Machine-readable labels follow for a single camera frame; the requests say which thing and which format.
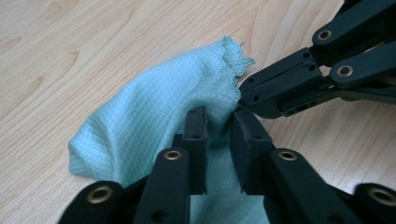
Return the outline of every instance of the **microfiber cloth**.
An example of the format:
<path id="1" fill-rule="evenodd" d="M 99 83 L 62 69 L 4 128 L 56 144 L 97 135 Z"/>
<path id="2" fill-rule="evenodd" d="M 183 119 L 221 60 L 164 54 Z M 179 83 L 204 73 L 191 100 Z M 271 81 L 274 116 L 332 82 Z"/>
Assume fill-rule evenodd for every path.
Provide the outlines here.
<path id="1" fill-rule="evenodd" d="M 148 175 L 156 155 L 182 133 L 189 109 L 208 119 L 207 195 L 191 196 L 191 223 L 268 223 L 262 196 L 241 193 L 227 120 L 237 80 L 253 60 L 225 36 L 152 67 L 94 111 L 69 142 L 69 171 L 124 187 Z"/>

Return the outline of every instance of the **wood grain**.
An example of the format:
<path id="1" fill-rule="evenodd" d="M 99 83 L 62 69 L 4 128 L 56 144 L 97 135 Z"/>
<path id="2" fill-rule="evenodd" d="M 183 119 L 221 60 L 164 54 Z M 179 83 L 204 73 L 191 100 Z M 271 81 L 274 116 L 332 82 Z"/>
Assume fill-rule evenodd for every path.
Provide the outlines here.
<path id="1" fill-rule="evenodd" d="M 67 172 L 67 142 L 123 85 L 224 35 L 256 63 L 311 45 L 342 1 L 0 1 L 0 223 L 54 223 L 92 182 Z M 396 106 L 333 100 L 263 120 L 330 184 L 396 189 Z"/>

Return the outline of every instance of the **cloth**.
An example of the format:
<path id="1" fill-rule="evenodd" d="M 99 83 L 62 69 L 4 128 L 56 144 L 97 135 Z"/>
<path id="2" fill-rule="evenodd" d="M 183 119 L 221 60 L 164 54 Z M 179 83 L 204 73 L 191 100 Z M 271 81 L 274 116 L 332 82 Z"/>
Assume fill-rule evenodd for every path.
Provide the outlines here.
<path id="1" fill-rule="evenodd" d="M 189 109 L 208 118 L 207 195 L 191 196 L 191 223 L 268 223 L 261 196 L 240 191 L 227 120 L 237 107 L 237 79 L 253 60 L 225 36 L 159 64 L 94 111 L 69 142 L 69 171 L 124 187 L 148 175 L 156 155 L 182 133 Z"/>

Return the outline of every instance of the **robotic hand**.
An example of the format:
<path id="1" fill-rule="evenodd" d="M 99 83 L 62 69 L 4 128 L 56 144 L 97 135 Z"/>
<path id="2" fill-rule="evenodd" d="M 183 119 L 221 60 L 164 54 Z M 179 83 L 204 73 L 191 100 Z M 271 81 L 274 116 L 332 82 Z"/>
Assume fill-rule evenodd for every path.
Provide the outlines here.
<path id="1" fill-rule="evenodd" d="M 396 2 L 345 1 L 300 49 L 249 77 L 240 104 L 266 119 L 291 116 L 336 97 L 396 104 Z M 328 66 L 323 76 L 319 68 Z"/>
<path id="2" fill-rule="evenodd" d="M 336 97 L 396 104 L 395 24 L 396 0 L 346 0 L 314 33 L 312 47 L 241 85 L 233 166 L 246 194 L 265 196 L 272 223 L 396 223 L 395 190 L 360 184 L 349 195 L 329 186 L 301 154 L 275 148 L 253 115 L 291 116 Z M 329 75 L 322 65 L 332 68 Z M 149 176 L 125 189 L 111 181 L 88 186 L 60 223 L 188 223 L 190 195 L 206 192 L 206 124 L 204 108 L 191 110 L 185 132 L 158 155 Z"/>

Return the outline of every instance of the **table surface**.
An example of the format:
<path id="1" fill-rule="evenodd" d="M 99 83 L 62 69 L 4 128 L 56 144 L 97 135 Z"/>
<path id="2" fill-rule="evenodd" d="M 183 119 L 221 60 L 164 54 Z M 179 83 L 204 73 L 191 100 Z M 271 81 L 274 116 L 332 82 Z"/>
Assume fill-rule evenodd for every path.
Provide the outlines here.
<path id="1" fill-rule="evenodd" d="M 256 63 L 311 45 L 342 1 L 0 2 L 0 223 L 55 223 L 93 180 L 70 175 L 67 142 L 85 118 L 151 66 L 225 35 Z M 330 184 L 396 189 L 396 106 L 339 99 L 264 120 Z"/>

